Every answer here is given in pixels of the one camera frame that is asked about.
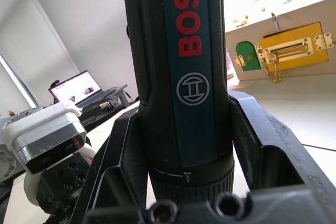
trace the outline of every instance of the bosch screwdriver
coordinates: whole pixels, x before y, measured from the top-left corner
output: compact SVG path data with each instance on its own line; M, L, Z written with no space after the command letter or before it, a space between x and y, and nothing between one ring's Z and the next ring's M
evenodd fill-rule
M233 186L223 0L125 0L138 112L157 199Z

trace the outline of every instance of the table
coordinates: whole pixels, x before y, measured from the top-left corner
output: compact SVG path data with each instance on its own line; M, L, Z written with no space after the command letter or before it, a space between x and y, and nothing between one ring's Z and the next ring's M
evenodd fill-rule
M288 78L282 83L271 83L268 80L236 84L232 82L229 88L255 96L261 106L292 129L301 143L311 145L305 146L306 150L336 186L336 127L331 127L330 121L336 118L336 85L330 87L333 81L336 83L336 75ZM138 103L131 105L89 132L92 147L98 150L109 136L116 118L137 105ZM248 187L239 160L236 154L234 156L236 166L233 191L245 196ZM24 174L14 181L4 224L36 224L43 223L48 218L47 214L26 199L23 179ZM148 184L147 206L151 206L155 197L150 181Z

